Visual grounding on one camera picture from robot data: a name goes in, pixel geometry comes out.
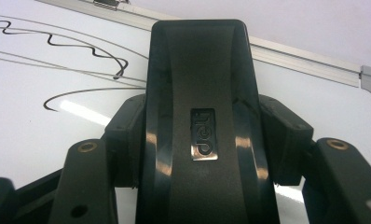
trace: black plastic casing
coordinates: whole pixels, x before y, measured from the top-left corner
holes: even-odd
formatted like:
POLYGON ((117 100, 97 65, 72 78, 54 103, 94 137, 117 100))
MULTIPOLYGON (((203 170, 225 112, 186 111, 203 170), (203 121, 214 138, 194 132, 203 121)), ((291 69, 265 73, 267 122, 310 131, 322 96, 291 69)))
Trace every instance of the black plastic casing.
POLYGON ((243 22, 154 25, 145 125, 137 223, 279 223, 243 22))

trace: white surface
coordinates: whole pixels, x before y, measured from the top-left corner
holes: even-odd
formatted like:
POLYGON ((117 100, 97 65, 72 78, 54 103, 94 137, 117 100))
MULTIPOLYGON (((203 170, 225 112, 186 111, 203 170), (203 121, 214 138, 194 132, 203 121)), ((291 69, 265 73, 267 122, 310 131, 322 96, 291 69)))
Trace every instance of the white surface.
MULTIPOLYGON (((55 24, 98 36, 148 55, 150 38, 148 32, 110 21, 26 0, 17 1, 11 7, 5 6, 0 1, 0 15, 55 24)), ((12 28, 38 29, 90 42, 117 57, 128 59, 130 66, 125 76, 145 79, 147 60, 114 44, 29 21, 5 18, 0 20, 12 21, 12 28)), ((118 65, 113 60, 93 57, 90 49, 52 47, 47 44, 47 38, 46 35, 3 35, 0 30, 0 51, 79 70, 106 74, 115 74, 118 70, 118 65)), ((52 41, 80 44, 58 36, 52 41)), ((1 53, 0 58, 42 64, 1 53)), ((260 93, 281 100, 309 122, 315 128, 315 139, 331 136, 352 142, 371 163, 371 95, 368 92, 271 64, 254 62, 254 65, 260 93)), ((79 93, 55 99, 48 104, 59 112, 43 108, 43 103, 49 97, 64 92, 127 87, 112 81, 111 77, 104 78, 74 71, 0 61, 0 176, 11 178, 19 188, 62 168, 67 149, 72 144, 87 138, 101 137, 104 130, 102 124, 79 117, 73 112, 66 112, 61 109, 61 105, 69 108, 67 105, 70 102, 70 105, 84 106, 111 118, 125 99, 143 92, 79 93)), ((133 222, 136 190, 118 190, 117 197, 119 218, 125 223, 133 222)), ((294 223, 285 220, 304 220, 302 217, 305 218, 305 214, 298 212, 297 209, 288 209, 292 205, 283 206, 289 203, 293 203, 294 208, 299 206, 299 203, 288 200, 288 197, 278 196, 283 223, 294 223)))
POLYGON ((371 0, 132 0, 183 19, 240 19, 249 35, 371 66, 371 0))

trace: whiteboard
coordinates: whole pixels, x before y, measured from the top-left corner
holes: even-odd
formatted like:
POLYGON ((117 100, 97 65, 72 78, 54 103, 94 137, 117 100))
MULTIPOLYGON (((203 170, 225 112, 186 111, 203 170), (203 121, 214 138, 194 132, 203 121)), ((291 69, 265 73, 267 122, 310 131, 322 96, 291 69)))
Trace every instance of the whiteboard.
MULTIPOLYGON (((100 138, 122 103, 144 92, 149 41, 147 31, 74 11, 28 0, 11 7, 0 1, 0 176, 20 188, 61 169, 72 144, 100 138), (93 56, 91 48, 98 55, 126 59, 124 77, 113 80, 121 65, 113 57, 93 56), (52 97, 96 89, 49 101, 56 111, 44 108, 52 97)), ((315 140, 349 141, 371 164, 369 92, 268 63, 254 61, 254 68, 259 92, 311 124, 315 140)), ((136 190, 117 190, 117 198, 120 220, 133 223, 136 190)))

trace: black mechanical arm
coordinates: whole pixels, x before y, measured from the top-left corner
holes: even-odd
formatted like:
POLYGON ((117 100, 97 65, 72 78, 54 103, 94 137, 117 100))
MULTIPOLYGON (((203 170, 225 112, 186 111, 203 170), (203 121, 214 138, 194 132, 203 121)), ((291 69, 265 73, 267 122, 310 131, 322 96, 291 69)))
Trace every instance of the black mechanical arm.
POLYGON ((371 167, 351 144, 259 95, 241 21, 160 21, 146 95, 62 170, 21 189, 0 178, 0 223, 117 223, 114 188, 138 188, 137 223, 279 223, 273 184, 301 176, 310 223, 371 223, 371 167))

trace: white wall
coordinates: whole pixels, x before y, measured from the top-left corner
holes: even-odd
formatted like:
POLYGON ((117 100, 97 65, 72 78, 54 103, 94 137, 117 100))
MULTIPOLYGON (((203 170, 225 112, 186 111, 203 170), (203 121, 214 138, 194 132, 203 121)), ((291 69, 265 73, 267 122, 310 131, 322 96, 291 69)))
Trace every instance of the white wall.
POLYGON ((244 21, 249 35, 371 66, 371 0, 131 0, 183 19, 244 21))

